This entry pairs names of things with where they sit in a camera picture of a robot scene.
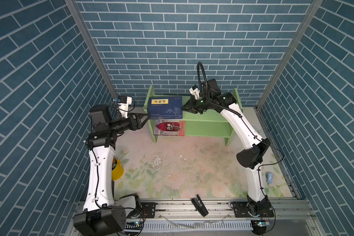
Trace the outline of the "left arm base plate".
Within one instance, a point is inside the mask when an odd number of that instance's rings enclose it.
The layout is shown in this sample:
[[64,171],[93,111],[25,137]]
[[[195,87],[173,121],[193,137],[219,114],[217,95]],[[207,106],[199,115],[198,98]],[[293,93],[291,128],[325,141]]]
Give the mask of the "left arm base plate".
[[144,218],[155,218],[155,202],[141,202],[137,204],[137,209],[140,210]]

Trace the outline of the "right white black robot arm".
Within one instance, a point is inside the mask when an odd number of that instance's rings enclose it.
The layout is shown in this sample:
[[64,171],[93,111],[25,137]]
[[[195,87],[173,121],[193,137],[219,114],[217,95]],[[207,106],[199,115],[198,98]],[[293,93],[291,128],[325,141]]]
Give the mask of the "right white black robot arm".
[[182,106],[182,110],[193,114],[214,110],[229,122],[244,147],[244,150],[237,154],[237,160],[245,168],[247,176],[248,212],[251,216],[260,216],[272,208],[264,191],[261,170],[263,156],[271,147],[271,142],[252,128],[234,95],[229,92],[222,93],[215,79],[207,79],[202,62],[197,63],[197,74],[199,84],[189,89],[191,97]]

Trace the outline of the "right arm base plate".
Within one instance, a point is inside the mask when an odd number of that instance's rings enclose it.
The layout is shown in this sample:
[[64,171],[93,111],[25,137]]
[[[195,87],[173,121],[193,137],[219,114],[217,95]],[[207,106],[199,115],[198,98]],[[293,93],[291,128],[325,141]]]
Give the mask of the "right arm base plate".
[[255,202],[251,200],[250,202],[230,202],[230,207],[234,211],[236,218],[247,218],[247,217],[274,217],[274,210],[270,202],[266,199],[262,201]]

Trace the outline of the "blue book yellow label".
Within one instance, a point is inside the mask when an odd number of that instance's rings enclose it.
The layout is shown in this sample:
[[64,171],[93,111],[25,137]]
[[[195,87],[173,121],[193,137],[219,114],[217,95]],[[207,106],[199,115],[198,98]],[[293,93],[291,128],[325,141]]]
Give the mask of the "blue book yellow label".
[[182,116],[151,116],[150,120],[182,120]]

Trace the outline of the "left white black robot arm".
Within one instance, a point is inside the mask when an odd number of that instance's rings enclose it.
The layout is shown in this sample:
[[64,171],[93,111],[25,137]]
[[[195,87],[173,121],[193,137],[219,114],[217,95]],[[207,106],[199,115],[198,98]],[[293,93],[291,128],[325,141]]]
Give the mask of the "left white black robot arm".
[[84,236],[119,234],[134,214],[143,227],[145,212],[137,194],[114,200],[112,170],[118,137],[127,130],[141,129],[150,115],[128,113],[127,117],[112,119],[109,105],[95,105],[89,114],[92,131],[85,141],[90,159],[88,190],[82,212],[73,217],[73,226]]

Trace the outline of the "red Hamlet picture book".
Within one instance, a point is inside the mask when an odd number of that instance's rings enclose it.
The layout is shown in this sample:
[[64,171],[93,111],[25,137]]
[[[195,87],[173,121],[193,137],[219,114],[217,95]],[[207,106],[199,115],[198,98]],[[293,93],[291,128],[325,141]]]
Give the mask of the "red Hamlet picture book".
[[185,121],[156,120],[153,135],[157,136],[185,136]]

